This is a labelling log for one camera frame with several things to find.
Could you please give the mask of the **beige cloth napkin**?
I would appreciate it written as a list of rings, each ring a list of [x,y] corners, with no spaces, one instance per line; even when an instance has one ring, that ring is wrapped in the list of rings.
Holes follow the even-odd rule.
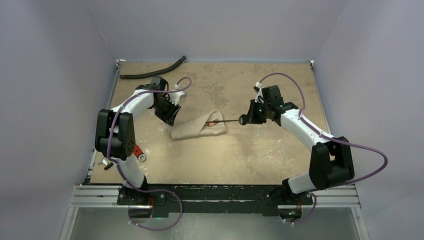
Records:
[[[210,126],[210,121],[223,120],[223,115],[218,109],[212,109],[207,114],[204,114],[196,119],[186,123],[173,126],[170,129],[172,140],[184,140],[198,137],[217,136],[227,133],[226,125],[223,122],[215,123]]]

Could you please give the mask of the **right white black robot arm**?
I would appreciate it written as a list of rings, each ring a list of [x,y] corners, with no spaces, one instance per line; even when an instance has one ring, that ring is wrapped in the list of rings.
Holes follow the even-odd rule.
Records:
[[[239,123],[260,125],[270,120],[292,133],[310,151],[308,171],[283,180],[268,194],[271,199],[281,198],[292,204],[303,193],[325,190],[354,178],[352,152],[345,137],[326,136],[325,131],[301,115],[295,104],[284,102],[278,86],[263,87],[258,82],[254,90],[256,97]]]

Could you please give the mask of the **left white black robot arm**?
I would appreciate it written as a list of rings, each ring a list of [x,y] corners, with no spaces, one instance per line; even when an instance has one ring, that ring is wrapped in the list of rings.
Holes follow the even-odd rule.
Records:
[[[181,109],[179,101],[185,96],[179,83],[169,89],[169,83],[154,76],[150,83],[139,85],[123,103],[97,114],[94,147],[112,162],[122,178],[118,204],[129,201],[142,205],[152,199],[147,178],[137,165],[134,120],[144,111],[153,109],[165,124],[173,126]]]

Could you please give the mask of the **black spoon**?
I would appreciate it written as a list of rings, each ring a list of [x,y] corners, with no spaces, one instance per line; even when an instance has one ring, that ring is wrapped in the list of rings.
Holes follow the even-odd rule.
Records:
[[[230,123],[230,122],[237,122],[240,125],[245,125],[246,124],[245,123],[245,115],[243,114],[237,119],[222,119],[222,120],[219,120],[219,123]]]

